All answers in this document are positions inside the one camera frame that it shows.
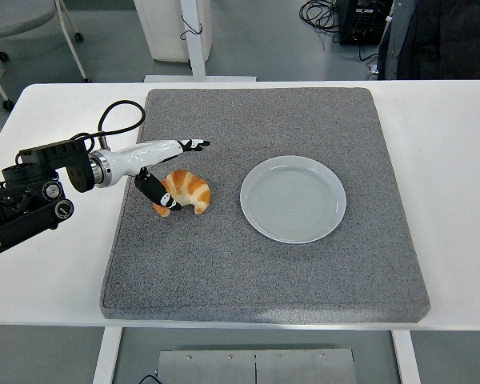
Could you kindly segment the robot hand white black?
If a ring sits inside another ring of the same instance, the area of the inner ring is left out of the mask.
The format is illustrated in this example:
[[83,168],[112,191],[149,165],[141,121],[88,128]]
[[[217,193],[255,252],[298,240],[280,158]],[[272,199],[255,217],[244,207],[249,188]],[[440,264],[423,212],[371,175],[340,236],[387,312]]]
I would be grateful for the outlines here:
[[97,187],[115,185],[123,176],[134,177],[135,186],[158,206],[180,210],[167,188],[147,169],[150,166],[176,158],[183,152],[201,151],[210,142],[202,139],[155,140],[112,152],[97,150],[93,152],[94,160],[102,172]]

